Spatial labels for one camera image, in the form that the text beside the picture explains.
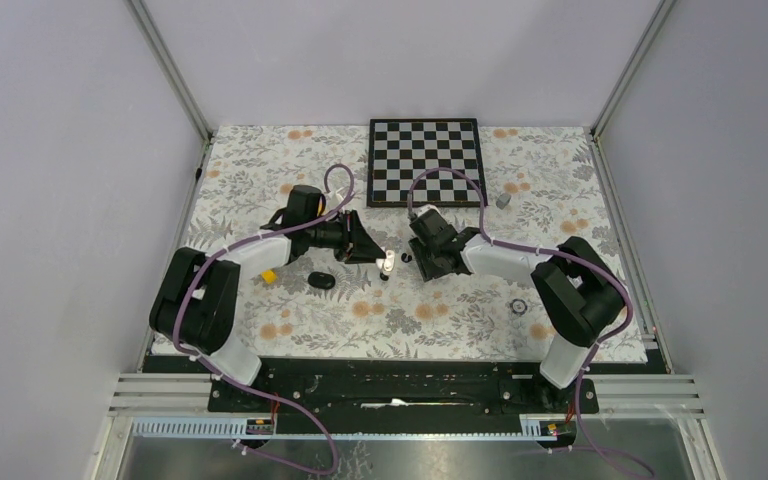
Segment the white earbud charging case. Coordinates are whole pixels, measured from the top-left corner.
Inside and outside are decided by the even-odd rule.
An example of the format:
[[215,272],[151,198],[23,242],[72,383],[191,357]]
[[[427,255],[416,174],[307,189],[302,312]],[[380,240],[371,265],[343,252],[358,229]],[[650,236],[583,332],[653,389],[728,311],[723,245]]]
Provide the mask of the white earbud charging case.
[[379,269],[379,272],[384,272],[389,277],[392,275],[392,272],[394,271],[396,263],[396,255],[393,250],[386,250],[385,256],[383,258],[379,258],[376,260],[376,266]]

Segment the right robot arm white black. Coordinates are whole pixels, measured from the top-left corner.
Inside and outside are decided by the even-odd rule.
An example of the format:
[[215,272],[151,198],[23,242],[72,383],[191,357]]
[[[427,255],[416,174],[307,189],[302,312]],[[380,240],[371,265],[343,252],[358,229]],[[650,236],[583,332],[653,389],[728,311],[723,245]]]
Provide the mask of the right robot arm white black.
[[458,232],[433,206],[409,215],[409,241],[422,279],[490,275],[533,286],[556,330],[533,386],[535,402],[557,412],[573,398],[572,383],[595,356],[604,330],[622,312],[631,314],[628,291],[583,238],[555,249],[491,238],[479,228]]

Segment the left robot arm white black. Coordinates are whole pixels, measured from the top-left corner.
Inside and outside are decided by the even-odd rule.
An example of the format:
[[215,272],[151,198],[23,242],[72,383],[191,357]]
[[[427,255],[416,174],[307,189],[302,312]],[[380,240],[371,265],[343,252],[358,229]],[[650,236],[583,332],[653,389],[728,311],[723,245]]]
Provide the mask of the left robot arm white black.
[[288,265],[309,249],[328,249],[346,264],[384,265],[387,258],[355,210],[326,215],[324,193],[296,185],[287,204],[236,249],[208,256],[189,247],[173,255],[148,323],[217,374],[234,380],[232,398],[248,411],[269,401],[270,385],[258,376],[260,358],[233,334],[239,283]]

